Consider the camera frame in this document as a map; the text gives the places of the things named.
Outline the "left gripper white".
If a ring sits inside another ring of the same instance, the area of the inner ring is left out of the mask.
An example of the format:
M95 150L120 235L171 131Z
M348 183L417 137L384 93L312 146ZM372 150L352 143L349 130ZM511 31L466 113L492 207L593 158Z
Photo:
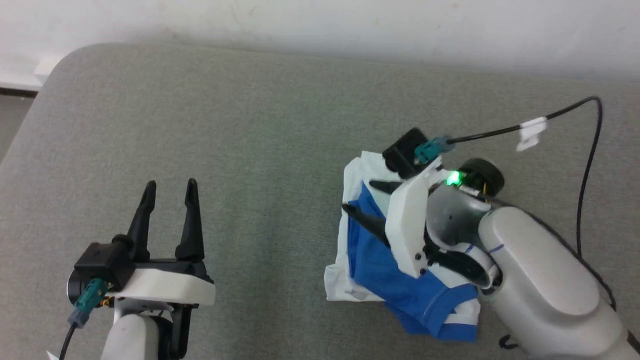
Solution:
M187 182L182 237L174 250L177 260L150 260L147 244L150 217L156 202L156 189L155 180L146 184L127 232L133 243L130 255L132 260L137 262L135 271L121 290L112 289L107 292L107 296L168 304L212 306L215 304L217 290L202 261L205 252L198 183L194 178Z

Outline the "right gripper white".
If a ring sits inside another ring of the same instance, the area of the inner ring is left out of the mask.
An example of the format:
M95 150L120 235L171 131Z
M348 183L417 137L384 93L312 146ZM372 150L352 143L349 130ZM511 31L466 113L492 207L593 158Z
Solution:
M371 188L389 194L386 219L365 214L360 207L343 203L342 209L361 227L390 248L398 269L419 278L427 268L425 246L426 209L430 188L443 182L446 171L439 170L439 155L416 176L402 181L369 180Z

